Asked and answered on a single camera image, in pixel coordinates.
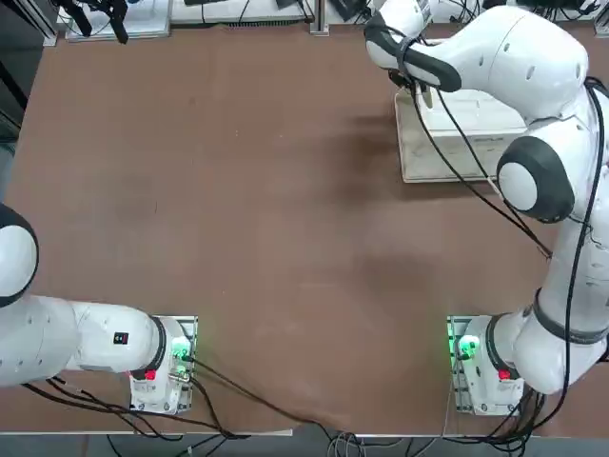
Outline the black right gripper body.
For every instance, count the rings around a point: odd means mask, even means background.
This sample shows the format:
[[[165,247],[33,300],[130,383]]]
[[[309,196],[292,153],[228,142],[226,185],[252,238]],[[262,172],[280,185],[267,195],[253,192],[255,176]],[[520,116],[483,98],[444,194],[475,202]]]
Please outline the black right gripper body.
[[[403,89],[407,93],[416,93],[420,88],[420,84],[416,78],[408,74],[402,74],[399,70],[387,71],[389,80],[399,89]]]

